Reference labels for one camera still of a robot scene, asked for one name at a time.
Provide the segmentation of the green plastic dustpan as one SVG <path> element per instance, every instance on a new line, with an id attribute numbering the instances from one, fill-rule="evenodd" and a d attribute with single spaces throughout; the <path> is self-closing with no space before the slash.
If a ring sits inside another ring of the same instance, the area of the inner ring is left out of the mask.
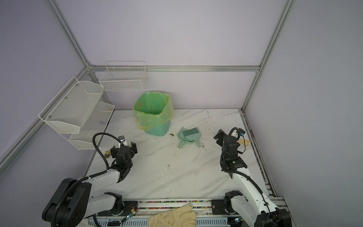
<path id="1" fill-rule="evenodd" d="M 188 130 L 188 129 L 182 127 L 181 130 L 178 133 L 178 139 L 180 140 L 180 144 L 178 145 L 179 149 L 182 149 L 185 144 L 194 144 L 193 142 L 189 142 L 189 141 L 185 140 L 185 138 L 184 138 L 184 136 L 182 134 L 182 132 L 185 131 L 185 130 Z"/>

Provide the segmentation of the green hand brush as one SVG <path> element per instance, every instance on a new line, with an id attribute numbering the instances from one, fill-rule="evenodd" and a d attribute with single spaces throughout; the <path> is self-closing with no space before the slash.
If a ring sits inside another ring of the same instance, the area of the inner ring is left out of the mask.
<path id="1" fill-rule="evenodd" d="M 185 130 L 182 132 L 182 134 L 186 141 L 193 142 L 197 145 L 197 147 L 199 147 L 199 148 L 201 147 L 201 144 L 199 142 L 201 134 L 200 134 L 198 128 L 192 128 L 189 130 Z"/>

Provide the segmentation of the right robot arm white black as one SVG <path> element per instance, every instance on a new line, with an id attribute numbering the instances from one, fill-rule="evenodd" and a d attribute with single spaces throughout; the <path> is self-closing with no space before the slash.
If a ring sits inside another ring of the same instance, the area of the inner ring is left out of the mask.
<path id="1" fill-rule="evenodd" d="M 221 147 L 220 167 L 239 186 L 225 193 L 227 214 L 239 214 L 249 227 L 291 227 L 292 219 L 286 209 L 280 209 L 254 181 L 247 164 L 239 156 L 240 137 L 245 134 L 234 127 L 228 134 L 219 130 L 214 136 Z"/>

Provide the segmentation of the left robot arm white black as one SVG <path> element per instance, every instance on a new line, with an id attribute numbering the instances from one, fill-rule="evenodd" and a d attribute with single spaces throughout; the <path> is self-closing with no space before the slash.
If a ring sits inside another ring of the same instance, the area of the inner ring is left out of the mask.
<path id="1" fill-rule="evenodd" d="M 132 217 L 138 206 L 137 202 L 124 203 L 120 194 L 97 192 L 107 186 L 123 181 L 133 166 L 132 158 L 137 154 L 136 143 L 127 146 L 121 143 L 119 148 L 112 147 L 111 155 L 114 162 L 108 170 L 82 179 L 67 178 L 46 205 L 42 219 L 53 227 L 75 227 L 83 219 L 95 217 L 98 213 L 106 212 L 111 216 L 124 215 Z"/>

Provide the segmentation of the small yellow toy figure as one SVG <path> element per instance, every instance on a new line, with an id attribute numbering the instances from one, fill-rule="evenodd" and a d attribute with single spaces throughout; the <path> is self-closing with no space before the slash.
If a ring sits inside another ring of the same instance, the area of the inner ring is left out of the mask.
<path id="1" fill-rule="evenodd" d="M 105 158 L 109 158 L 111 156 L 111 152 L 110 151 L 106 151 L 104 154 Z"/>

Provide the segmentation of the beige small toy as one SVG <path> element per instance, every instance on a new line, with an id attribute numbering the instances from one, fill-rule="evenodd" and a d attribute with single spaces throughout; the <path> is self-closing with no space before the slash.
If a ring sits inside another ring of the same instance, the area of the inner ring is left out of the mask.
<path id="1" fill-rule="evenodd" d="M 244 145 L 244 146 L 248 146 L 250 141 L 249 140 L 244 140 L 244 139 L 241 139 L 238 141 L 239 144 L 241 145 Z"/>

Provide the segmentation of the lower white mesh shelf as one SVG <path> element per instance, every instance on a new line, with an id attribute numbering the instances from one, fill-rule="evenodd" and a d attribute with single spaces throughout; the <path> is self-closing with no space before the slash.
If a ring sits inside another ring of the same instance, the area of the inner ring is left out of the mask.
<path id="1" fill-rule="evenodd" d="M 94 149 L 92 138 L 104 132 L 114 112 L 114 106 L 98 102 L 79 134 L 72 134 L 68 141 L 78 150 Z"/>

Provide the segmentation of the white mesh shelf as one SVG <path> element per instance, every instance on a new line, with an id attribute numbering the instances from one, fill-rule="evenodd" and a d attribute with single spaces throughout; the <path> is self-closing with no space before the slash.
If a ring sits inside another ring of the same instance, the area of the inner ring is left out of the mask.
<path id="1" fill-rule="evenodd" d="M 104 132 L 114 112 L 114 106 L 98 102 L 79 134 L 72 134 L 68 141 L 78 150 L 94 149 L 92 138 Z"/>
<path id="2" fill-rule="evenodd" d="M 73 77 L 63 88 L 38 117 L 59 134 L 79 134 L 100 101 L 104 87 Z"/>

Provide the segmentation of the green trash bin with bag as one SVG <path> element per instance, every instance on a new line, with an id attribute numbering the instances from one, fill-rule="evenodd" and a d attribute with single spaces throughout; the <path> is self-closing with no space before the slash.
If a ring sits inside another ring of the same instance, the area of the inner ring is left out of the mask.
<path id="1" fill-rule="evenodd" d="M 174 104 L 166 93 L 145 92 L 135 102 L 133 115 L 139 130 L 162 137 L 168 132 L 174 117 Z"/>

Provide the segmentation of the upper white mesh shelf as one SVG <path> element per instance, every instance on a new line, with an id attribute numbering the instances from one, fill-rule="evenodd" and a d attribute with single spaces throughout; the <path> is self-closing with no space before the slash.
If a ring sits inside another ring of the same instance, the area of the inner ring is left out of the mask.
<path id="1" fill-rule="evenodd" d="M 79 134 L 100 101 L 104 87 L 73 77 L 63 88 L 38 117 L 59 134 Z"/>

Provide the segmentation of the beige work glove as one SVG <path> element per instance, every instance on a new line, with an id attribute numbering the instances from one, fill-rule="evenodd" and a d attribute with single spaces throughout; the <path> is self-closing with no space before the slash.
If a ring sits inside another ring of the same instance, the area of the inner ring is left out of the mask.
<path id="1" fill-rule="evenodd" d="M 197 214 L 188 203 L 174 210 L 164 211 L 148 219 L 149 227 L 195 227 Z"/>

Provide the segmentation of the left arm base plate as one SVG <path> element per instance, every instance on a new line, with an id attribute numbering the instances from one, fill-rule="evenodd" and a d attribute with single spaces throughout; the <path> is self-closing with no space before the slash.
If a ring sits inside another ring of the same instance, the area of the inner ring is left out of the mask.
<path id="1" fill-rule="evenodd" d="M 115 209 L 111 211 L 103 211 L 98 213 L 99 217 L 125 217 L 131 213 L 132 209 L 137 209 L 138 201 L 123 201 L 123 209 L 116 211 Z"/>

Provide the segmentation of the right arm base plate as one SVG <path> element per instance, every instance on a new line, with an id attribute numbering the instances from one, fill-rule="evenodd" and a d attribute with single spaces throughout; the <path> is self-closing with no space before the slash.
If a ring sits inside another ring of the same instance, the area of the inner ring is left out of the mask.
<path id="1" fill-rule="evenodd" d="M 249 208 L 246 200 L 236 197 L 226 200 L 212 200 L 211 206 L 213 215 L 245 214 Z"/>

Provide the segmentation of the aluminium rail front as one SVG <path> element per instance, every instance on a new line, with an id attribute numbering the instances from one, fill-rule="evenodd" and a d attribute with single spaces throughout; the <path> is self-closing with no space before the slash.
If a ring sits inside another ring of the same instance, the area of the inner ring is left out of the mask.
<path id="1" fill-rule="evenodd" d="M 166 200 L 166 201 L 138 201 L 137 212 L 167 211 L 174 210 L 188 203 L 193 205 L 195 210 L 208 210 L 212 212 L 212 200 Z M 121 195 L 106 193 L 99 197 L 65 200 L 59 206 L 57 202 L 51 202 L 44 210 L 42 218 L 50 221 L 55 218 L 57 222 L 66 222 L 66 218 L 75 217 L 77 221 L 91 217 L 103 211 L 116 211 L 123 209 Z"/>

